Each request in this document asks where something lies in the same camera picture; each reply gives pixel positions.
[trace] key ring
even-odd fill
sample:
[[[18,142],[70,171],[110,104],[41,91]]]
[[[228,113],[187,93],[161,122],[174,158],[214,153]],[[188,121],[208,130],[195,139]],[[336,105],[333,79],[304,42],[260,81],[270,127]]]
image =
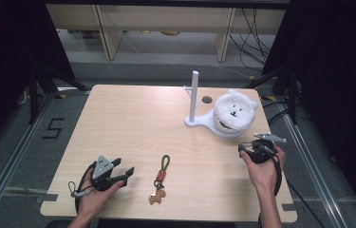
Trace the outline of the key ring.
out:
[[[162,186],[162,182],[165,179],[166,176],[166,168],[168,168],[169,162],[171,161],[171,158],[169,157],[169,155],[164,155],[162,157],[162,161],[161,161],[161,166],[160,166],[160,171],[157,174],[157,177],[154,180],[154,186],[156,188],[159,188],[159,186]]]

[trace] tape mark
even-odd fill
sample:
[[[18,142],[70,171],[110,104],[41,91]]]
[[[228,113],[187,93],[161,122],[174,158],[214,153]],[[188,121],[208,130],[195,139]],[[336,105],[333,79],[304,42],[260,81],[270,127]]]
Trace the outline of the tape mark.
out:
[[[274,96],[261,96],[260,99],[261,101],[271,101],[271,102],[277,101]]]
[[[293,203],[282,203],[282,209],[284,211],[296,211],[296,205]]]
[[[251,83],[255,82],[255,77],[254,76],[249,76],[249,79],[251,80]]]
[[[55,121],[63,121],[65,118],[52,118],[50,121],[49,126],[47,127],[47,130],[52,130],[52,131],[57,131],[55,136],[44,136],[42,137],[42,139],[44,140],[55,140],[57,138],[59,138],[60,132],[63,130],[60,127],[52,127],[53,122]]]

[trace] black cable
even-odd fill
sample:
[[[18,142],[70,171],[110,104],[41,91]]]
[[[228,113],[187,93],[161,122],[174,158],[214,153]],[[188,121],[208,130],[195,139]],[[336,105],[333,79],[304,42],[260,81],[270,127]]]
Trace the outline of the black cable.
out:
[[[251,54],[248,50],[244,49],[244,45],[242,46],[240,44],[237,43],[237,41],[234,39],[234,37],[230,34],[230,37],[232,39],[232,41],[234,42],[234,44],[236,45],[236,47],[241,51],[244,52],[245,54],[249,55],[249,57],[251,57],[252,59],[254,59],[255,61],[257,61],[259,64],[264,65],[264,61],[260,60],[259,58],[257,58],[255,55]]]
[[[276,115],[274,115],[272,118],[269,119],[269,125],[272,124],[273,122],[275,122],[278,118],[284,116],[285,114],[288,114],[289,109],[286,108],[282,111],[280,111],[279,113],[277,113]],[[295,192],[295,194],[299,197],[299,199],[305,204],[305,206],[308,208],[308,210],[311,212],[311,214],[314,216],[314,218],[317,220],[317,222],[319,222],[319,224],[321,225],[321,227],[325,227],[322,223],[322,221],[317,217],[317,215],[313,212],[313,210],[311,210],[311,208],[309,207],[309,205],[305,202],[305,200],[302,198],[302,196],[299,194],[298,191],[296,191],[296,189],[293,187],[293,185],[290,183],[290,181],[287,178],[287,183],[288,186]]]
[[[249,35],[250,35],[250,34],[248,34],[248,36],[246,37],[246,39],[243,39],[242,34],[239,34],[239,37],[240,37],[240,39],[241,39],[243,42],[247,42],[247,40],[248,40],[248,38],[249,38]],[[247,45],[249,48],[251,48],[251,49],[260,50],[260,49],[258,49],[257,47],[253,47],[253,46],[249,45],[249,43],[246,43],[246,45]]]
[[[277,180],[276,180],[275,188],[274,188],[274,194],[275,194],[275,196],[277,196],[279,189],[281,187],[281,182],[282,182],[282,170],[281,170],[280,160],[279,160],[278,156],[276,156],[276,155],[272,155],[270,153],[267,153],[267,154],[270,156],[270,159],[274,163],[275,171],[277,173]]]
[[[250,67],[250,66],[247,66],[244,62],[243,62],[243,59],[242,59],[242,50],[240,49],[240,47],[238,47],[239,48],[239,58],[240,58],[240,62],[242,63],[242,65],[243,66],[245,66],[246,68],[249,68],[249,69],[253,69],[253,70],[257,70],[257,71],[262,71],[261,69],[258,69],[258,68],[253,68],[253,67]]]
[[[239,36],[240,36],[240,39],[242,39],[243,43],[246,43],[246,42],[248,42],[249,36],[251,36],[251,34],[248,33],[248,36],[246,36],[246,39],[243,39],[242,34],[240,34],[240,33],[239,33]]]
[[[277,121],[279,118],[283,117],[284,115],[288,114],[289,112],[290,110],[288,108],[280,111],[279,113],[275,114],[273,117],[268,119],[268,124],[269,125],[273,124],[275,121]]]
[[[269,104],[264,104],[264,105],[263,105],[263,108],[264,108],[264,107],[271,106],[271,105],[287,104],[287,103],[288,103],[288,102],[273,102],[273,103],[269,103]]]
[[[314,218],[317,220],[317,222],[319,222],[321,227],[325,227],[325,225],[323,224],[323,222],[317,217],[317,215],[313,212],[313,210],[311,210],[311,208],[309,207],[309,205],[305,202],[305,200],[301,197],[301,195],[299,194],[298,191],[296,191],[296,189],[293,187],[293,185],[290,183],[290,181],[287,179],[287,183],[288,186],[293,190],[293,192],[295,192],[295,194],[299,197],[299,199],[305,204],[305,206],[308,208],[308,210],[311,212],[311,214],[314,216]]]
[[[253,22],[252,22],[252,25],[250,24],[248,18],[246,17],[246,14],[245,14],[244,9],[242,9],[242,14],[243,14],[243,17],[244,17],[245,20],[246,20],[246,23],[248,24],[249,31],[250,31],[249,34],[248,34],[248,37],[246,38],[246,41],[244,41],[244,42],[247,42],[247,40],[248,40],[250,34],[252,34],[252,35],[253,35],[253,38],[254,38],[255,42],[258,44],[258,47],[259,47],[259,48],[252,47],[252,46],[250,46],[249,44],[247,44],[247,45],[248,45],[249,47],[252,47],[252,48],[254,48],[254,49],[259,50],[259,51],[261,52],[261,55],[263,56],[264,60],[266,61],[266,59],[267,59],[267,56],[265,55],[266,52],[263,50],[263,48],[260,46],[260,44],[261,44],[262,46],[264,46],[265,48],[267,48],[268,50],[270,50],[270,49],[269,49],[266,45],[264,45],[264,43],[263,43],[263,42],[260,40],[260,38],[258,37],[257,22],[256,22],[257,9],[253,9]]]
[[[304,121],[309,121],[309,122],[311,121],[311,117],[310,116],[303,117],[301,115],[296,115],[296,117],[299,118],[299,119],[302,119]]]
[[[86,170],[85,170],[83,176],[81,177],[80,184],[78,185],[78,188],[77,188],[77,192],[78,192],[78,193],[79,193],[79,192],[82,192],[81,188],[83,187],[86,174],[88,173],[88,171],[89,171],[91,168],[95,167],[96,164],[97,164],[97,162],[94,161],[91,165],[89,165],[89,166],[86,168]],[[77,214],[78,214],[78,210],[79,210],[79,207],[80,207],[80,198],[76,198],[76,199],[74,200],[74,202],[75,202],[76,212],[77,212]]]

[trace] finger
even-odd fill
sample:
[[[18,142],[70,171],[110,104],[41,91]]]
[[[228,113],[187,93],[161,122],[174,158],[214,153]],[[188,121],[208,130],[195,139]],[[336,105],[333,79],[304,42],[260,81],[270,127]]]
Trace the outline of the finger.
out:
[[[109,189],[104,191],[108,197],[110,197],[112,194],[114,194],[116,191],[118,191],[124,184],[123,180],[119,180],[116,183],[114,183]]]
[[[281,170],[284,170],[285,152],[278,146],[276,146],[274,149],[277,152],[275,155],[279,158],[281,164]]]
[[[241,150],[240,151],[240,157],[242,157],[242,160],[246,163],[249,164],[249,162],[252,161],[251,157],[246,153],[245,151]]]

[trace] brown leather keychain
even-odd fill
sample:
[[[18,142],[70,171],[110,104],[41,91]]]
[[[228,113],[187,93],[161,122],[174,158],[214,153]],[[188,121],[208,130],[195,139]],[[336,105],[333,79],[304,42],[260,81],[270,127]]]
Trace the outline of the brown leather keychain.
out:
[[[162,161],[161,161],[161,167],[160,167],[160,171],[157,174],[157,177],[154,180],[154,186],[156,187],[156,191],[154,191],[149,197],[148,200],[150,201],[150,204],[154,204],[154,202],[160,203],[161,202],[161,198],[166,197],[166,192],[164,190],[164,186],[163,186],[163,180],[165,180],[166,177],[166,168],[169,165],[169,161],[171,160],[171,158],[169,157],[169,155],[164,155],[162,157]]]

